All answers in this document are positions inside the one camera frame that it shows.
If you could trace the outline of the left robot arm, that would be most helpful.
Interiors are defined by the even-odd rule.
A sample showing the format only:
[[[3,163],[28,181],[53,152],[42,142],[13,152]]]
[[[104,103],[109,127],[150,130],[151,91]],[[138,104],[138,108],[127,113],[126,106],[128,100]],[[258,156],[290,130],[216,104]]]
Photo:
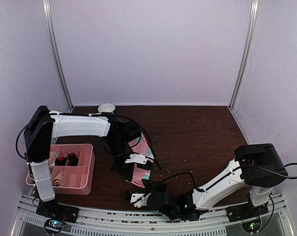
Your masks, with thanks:
[[[40,106],[30,121],[19,131],[15,150],[26,161],[34,177],[42,209],[51,218],[58,218],[62,208],[56,199],[50,174],[50,149],[53,140],[66,137],[97,137],[104,139],[105,148],[113,158],[111,170],[128,182],[133,169],[148,159],[134,152],[130,142],[141,138],[141,127],[132,118],[114,113],[62,113]]]

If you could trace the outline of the brown beige argyle sock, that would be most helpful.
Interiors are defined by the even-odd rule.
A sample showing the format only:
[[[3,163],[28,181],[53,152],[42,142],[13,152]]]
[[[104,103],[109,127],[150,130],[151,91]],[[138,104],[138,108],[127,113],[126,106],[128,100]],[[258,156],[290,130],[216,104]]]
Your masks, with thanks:
[[[78,166],[78,163],[79,158],[73,152],[55,159],[55,166]]]

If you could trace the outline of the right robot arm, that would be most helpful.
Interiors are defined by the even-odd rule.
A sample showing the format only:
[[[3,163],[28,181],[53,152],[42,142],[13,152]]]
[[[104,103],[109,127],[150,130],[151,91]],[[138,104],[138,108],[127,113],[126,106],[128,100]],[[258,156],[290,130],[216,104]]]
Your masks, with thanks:
[[[134,207],[146,207],[170,220],[194,221],[222,199],[251,186],[248,202],[241,205],[240,212],[248,217],[266,214],[273,187],[287,179],[297,179],[287,172],[287,167],[293,163],[283,164],[273,144],[243,145],[234,153],[235,157],[227,167],[202,186],[197,186],[194,176],[186,173],[194,188],[185,194],[175,196],[166,191],[167,183],[178,177],[175,174],[160,181],[144,179],[143,191],[126,191],[124,197]]]

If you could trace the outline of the pink sock with teal patches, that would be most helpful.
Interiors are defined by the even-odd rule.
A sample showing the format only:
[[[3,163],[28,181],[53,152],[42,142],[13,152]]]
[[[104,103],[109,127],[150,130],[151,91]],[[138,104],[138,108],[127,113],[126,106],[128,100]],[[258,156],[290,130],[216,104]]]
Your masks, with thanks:
[[[141,137],[136,138],[128,144],[132,150],[131,161],[135,161],[128,162],[129,164],[133,164],[132,180],[129,180],[128,182],[140,188],[144,188],[142,180],[150,179],[152,166],[155,160],[154,155],[152,154],[151,148],[143,134],[141,134]]]

